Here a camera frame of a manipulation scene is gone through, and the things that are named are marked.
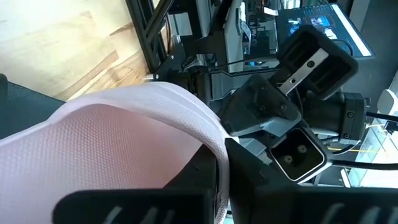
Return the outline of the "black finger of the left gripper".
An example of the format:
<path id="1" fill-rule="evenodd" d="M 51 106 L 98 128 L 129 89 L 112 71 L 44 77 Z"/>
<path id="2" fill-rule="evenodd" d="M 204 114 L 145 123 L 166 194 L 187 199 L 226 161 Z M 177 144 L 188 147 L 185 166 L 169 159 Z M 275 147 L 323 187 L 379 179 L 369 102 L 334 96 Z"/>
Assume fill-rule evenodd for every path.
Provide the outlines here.
<path id="1" fill-rule="evenodd" d="M 283 136 L 299 121 L 299 109 L 259 75 L 248 79 L 220 109 L 221 125 L 231 136 L 257 131 Z"/>

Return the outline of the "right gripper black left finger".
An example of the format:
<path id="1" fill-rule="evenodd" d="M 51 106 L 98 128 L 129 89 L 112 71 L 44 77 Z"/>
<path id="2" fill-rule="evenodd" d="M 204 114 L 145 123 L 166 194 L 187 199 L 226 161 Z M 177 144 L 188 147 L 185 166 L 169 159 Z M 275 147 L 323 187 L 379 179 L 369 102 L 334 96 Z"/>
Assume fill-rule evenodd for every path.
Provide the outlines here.
<path id="1" fill-rule="evenodd" d="M 218 171 L 201 146 L 162 189 L 83 190 L 62 198 L 53 224 L 214 224 Z"/>

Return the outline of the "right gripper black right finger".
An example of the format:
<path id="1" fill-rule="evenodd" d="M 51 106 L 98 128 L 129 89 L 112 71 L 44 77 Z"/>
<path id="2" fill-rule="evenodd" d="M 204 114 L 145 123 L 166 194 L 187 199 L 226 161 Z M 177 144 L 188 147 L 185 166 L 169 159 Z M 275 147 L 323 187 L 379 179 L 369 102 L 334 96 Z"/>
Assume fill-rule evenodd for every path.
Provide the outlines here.
<path id="1" fill-rule="evenodd" d="M 227 138 L 234 224 L 398 224 L 398 189 L 295 184 Z"/>

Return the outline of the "pink rubber slide sandal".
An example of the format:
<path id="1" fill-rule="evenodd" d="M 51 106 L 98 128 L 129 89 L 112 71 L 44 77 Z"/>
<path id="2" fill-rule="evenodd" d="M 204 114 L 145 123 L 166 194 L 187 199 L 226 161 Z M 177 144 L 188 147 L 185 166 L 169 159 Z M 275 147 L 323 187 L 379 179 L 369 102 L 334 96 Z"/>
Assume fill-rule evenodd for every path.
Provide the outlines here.
<path id="1" fill-rule="evenodd" d="M 81 96 L 0 140 L 0 224 L 50 224 L 56 203 L 78 190 L 164 187 L 200 146 L 218 163 L 213 221 L 223 224 L 229 200 L 226 138 L 219 117 L 171 83 Z"/>

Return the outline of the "black rubber slide sandal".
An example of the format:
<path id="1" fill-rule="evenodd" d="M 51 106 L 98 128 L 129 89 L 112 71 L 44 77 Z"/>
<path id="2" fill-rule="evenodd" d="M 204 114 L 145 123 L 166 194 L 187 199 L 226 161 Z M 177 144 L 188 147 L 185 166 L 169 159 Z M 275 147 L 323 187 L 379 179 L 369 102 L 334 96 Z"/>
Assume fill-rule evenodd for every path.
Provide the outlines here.
<path id="1" fill-rule="evenodd" d="M 12 83 L 0 73 L 0 139 L 45 121 L 64 103 Z"/>

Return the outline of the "black aluminium table frame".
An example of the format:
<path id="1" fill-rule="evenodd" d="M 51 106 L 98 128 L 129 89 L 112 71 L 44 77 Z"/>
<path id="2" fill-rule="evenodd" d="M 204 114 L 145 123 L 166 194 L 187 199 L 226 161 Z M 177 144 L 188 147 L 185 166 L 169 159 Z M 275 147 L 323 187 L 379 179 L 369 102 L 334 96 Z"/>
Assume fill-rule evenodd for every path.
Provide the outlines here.
<path id="1" fill-rule="evenodd" d="M 218 11 L 210 12 L 210 22 L 202 22 L 200 3 L 211 0 L 126 0 L 127 7 L 155 81 L 181 86 L 205 103 L 212 100 L 211 72 L 203 65 L 187 67 L 188 59 L 200 54 L 217 54 L 217 38 L 223 33 Z M 192 35 L 176 36 L 174 47 L 167 50 L 161 29 L 169 25 L 169 15 L 188 14 Z"/>

